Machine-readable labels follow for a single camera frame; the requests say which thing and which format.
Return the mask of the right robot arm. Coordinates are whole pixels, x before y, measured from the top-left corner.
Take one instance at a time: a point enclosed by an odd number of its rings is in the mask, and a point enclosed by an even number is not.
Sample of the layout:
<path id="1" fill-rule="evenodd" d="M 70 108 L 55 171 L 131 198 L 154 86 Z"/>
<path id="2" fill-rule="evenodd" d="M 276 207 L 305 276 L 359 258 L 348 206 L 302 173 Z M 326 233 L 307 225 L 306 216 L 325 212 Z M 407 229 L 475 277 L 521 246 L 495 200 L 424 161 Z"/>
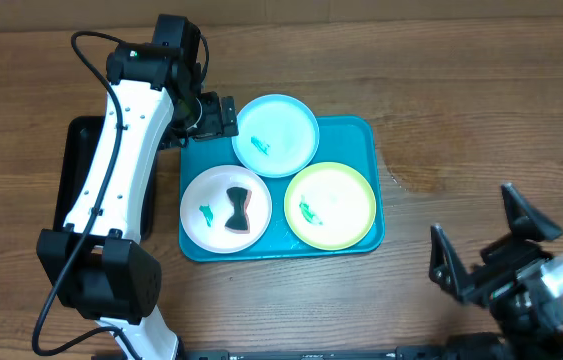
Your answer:
<path id="1" fill-rule="evenodd" d="M 563 254 L 544 250 L 563 229 L 511 183 L 501 187 L 508 234 L 467 269 L 445 231 L 431 226 L 429 278 L 457 302 L 490 312 L 496 333 L 450 337 L 439 359 L 563 359 Z"/>

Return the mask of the red and green sponge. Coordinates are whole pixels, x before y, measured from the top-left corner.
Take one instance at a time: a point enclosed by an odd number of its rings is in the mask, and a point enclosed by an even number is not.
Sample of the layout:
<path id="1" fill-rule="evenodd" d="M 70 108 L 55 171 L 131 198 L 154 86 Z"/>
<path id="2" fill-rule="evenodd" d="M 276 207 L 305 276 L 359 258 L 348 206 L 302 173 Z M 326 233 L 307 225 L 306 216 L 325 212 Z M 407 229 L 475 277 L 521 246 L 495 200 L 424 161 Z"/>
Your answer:
<path id="1" fill-rule="evenodd" d="M 233 207 L 233 214 L 227 219 L 225 228 L 233 233 L 249 233 L 250 223 L 247 208 L 251 198 L 251 191 L 235 186 L 228 188 L 226 194 Z"/>

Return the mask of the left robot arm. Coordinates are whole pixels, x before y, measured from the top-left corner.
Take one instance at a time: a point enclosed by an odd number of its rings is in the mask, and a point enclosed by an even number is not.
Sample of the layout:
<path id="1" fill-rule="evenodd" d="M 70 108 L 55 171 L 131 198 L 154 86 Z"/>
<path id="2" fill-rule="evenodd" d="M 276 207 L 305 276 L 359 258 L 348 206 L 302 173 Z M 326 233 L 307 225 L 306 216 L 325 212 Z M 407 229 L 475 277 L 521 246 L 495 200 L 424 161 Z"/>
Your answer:
<path id="1" fill-rule="evenodd" d="M 97 79 L 107 110 L 88 173 L 37 255 L 60 302 L 97 322 L 127 359 L 181 359 L 158 309 L 162 270 L 141 246 L 157 153 L 237 134 L 234 101 L 207 92 L 206 38 L 183 16 L 162 14 L 148 43 L 118 40 Z"/>

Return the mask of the white plate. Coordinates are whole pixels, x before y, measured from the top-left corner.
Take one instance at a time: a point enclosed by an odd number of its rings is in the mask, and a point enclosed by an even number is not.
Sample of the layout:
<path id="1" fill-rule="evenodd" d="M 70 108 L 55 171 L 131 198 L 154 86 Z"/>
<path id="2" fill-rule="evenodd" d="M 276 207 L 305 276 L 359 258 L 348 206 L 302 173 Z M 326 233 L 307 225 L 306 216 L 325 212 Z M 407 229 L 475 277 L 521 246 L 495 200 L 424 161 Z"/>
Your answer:
<path id="1" fill-rule="evenodd" d="M 247 234 L 225 228 L 233 214 L 226 190 L 235 186 L 251 191 Z M 237 165 L 221 165 L 202 172 L 188 185 L 180 204 L 180 220 L 188 237 L 202 249 L 219 254 L 235 253 L 253 245 L 265 233 L 271 216 L 268 187 L 254 172 Z"/>

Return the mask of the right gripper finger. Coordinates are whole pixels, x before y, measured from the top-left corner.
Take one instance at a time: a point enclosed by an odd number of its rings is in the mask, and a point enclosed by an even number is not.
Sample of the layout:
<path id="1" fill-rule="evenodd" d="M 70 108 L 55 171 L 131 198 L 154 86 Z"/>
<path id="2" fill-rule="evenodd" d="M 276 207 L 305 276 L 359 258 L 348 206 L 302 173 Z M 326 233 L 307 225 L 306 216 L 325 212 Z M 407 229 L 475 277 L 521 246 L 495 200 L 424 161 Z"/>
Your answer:
<path id="1" fill-rule="evenodd" d="M 502 184 L 501 192 L 508 227 L 514 237 L 542 242 L 563 235 L 563 229 L 533 207 L 512 183 Z"/>
<path id="2" fill-rule="evenodd" d="M 466 300 L 472 280 L 446 233 L 439 224 L 430 227 L 431 253 L 429 278 L 455 300 Z"/>

